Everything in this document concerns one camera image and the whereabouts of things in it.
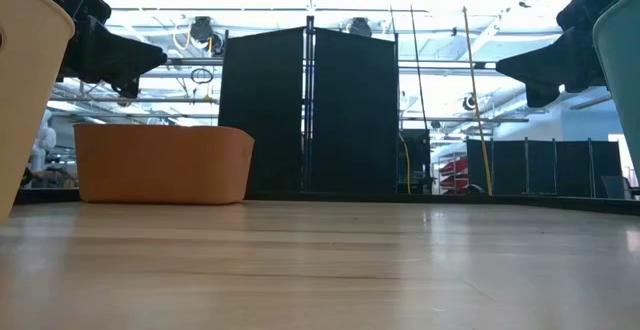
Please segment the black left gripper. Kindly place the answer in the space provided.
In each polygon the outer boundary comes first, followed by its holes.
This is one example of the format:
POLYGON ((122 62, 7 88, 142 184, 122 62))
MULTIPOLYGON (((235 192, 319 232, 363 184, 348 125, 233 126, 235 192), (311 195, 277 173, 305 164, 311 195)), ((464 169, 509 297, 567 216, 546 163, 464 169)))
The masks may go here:
POLYGON ((109 32, 103 24, 111 16, 111 7, 104 0, 53 1, 75 20, 60 79, 104 82, 122 98, 137 98, 140 76, 167 62, 160 47, 109 32))

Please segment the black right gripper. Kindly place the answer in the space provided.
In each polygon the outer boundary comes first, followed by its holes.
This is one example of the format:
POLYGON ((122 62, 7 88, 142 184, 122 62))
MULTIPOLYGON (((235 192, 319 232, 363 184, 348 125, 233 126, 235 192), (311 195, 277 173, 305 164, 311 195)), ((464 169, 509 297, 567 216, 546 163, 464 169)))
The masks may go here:
POLYGON ((554 102, 561 86, 567 93, 605 86, 591 29, 616 1, 572 0, 556 16, 557 24, 567 31, 546 47, 498 61, 496 71, 525 85, 529 108, 554 102))

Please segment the teal plastic bin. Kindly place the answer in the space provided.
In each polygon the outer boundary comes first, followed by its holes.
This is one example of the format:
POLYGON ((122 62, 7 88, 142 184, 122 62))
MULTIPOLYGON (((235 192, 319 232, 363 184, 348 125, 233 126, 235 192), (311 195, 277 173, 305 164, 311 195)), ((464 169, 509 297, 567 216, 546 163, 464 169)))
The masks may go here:
POLYGON ((640 174, 640 0, 618 0, 595 22, 593 43, 640 174))

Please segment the yellow plastic bin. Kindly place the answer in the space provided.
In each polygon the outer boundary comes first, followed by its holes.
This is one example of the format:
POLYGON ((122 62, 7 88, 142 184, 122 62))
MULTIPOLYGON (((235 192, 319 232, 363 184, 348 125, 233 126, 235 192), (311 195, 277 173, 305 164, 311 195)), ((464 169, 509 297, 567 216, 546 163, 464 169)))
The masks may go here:
POLYGON ((11 212, 74 32, 53 0, 0 0, 0 224, 11 212))

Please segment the black room divider screens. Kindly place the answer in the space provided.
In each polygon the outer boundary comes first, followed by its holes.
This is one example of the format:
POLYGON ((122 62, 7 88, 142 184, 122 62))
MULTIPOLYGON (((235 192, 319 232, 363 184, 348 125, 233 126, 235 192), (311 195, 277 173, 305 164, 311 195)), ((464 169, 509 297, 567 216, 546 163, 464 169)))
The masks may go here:
POLYGON ((469 140, 466 147, 469 183, 495 196, 607 198, 622 185, 616 142, 469 140))

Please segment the white robot figure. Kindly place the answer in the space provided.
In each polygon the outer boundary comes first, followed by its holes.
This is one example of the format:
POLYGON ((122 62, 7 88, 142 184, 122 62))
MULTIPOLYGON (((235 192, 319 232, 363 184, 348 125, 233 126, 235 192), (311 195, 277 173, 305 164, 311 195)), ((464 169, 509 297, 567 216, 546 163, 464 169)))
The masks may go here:
POLYGON ((46 110, 32 146, 29 166, 29 170, 32 172, 39 172, 44 169, 46 153, 56 146, 56 131, 49 124, 51 118, 52 112, 46 110))

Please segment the orange plastic bin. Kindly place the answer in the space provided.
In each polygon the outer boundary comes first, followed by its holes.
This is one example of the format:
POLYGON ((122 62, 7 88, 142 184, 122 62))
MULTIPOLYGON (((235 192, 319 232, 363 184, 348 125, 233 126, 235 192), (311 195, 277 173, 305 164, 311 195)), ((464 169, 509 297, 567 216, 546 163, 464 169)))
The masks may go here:
POLYGON ((76 124, 79 194, 90 203, 242 201, 255 140, 220 126, 76 124))

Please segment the red shelf rack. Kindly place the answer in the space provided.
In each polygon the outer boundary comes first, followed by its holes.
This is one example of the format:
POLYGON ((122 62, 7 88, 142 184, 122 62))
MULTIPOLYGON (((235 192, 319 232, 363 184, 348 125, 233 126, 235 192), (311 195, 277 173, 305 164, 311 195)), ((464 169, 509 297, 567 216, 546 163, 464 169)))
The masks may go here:
POLYGON ((468 158, 452 158, 439 169, 439 184, 444 193, 461 193, 469 185, 468 158))

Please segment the black folding partition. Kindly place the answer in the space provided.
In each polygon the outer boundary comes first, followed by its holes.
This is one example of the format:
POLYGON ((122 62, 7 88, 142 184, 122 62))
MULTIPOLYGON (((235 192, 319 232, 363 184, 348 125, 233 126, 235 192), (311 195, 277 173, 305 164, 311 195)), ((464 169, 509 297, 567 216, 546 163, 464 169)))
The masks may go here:
POLYGON ((392 195, 398 69, 389 40, 315 28, 231 38, 218 123, 255 140, 248 191, 392 195))

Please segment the black cabinet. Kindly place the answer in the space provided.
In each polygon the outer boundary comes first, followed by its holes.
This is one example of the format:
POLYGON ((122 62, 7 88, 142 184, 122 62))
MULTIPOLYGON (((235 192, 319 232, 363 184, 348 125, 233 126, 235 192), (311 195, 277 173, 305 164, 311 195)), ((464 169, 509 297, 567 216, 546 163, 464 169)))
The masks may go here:
POLYGON ((432 192, 431 147, 427 130, 399 131, 397 185, 401 194, 432 192))

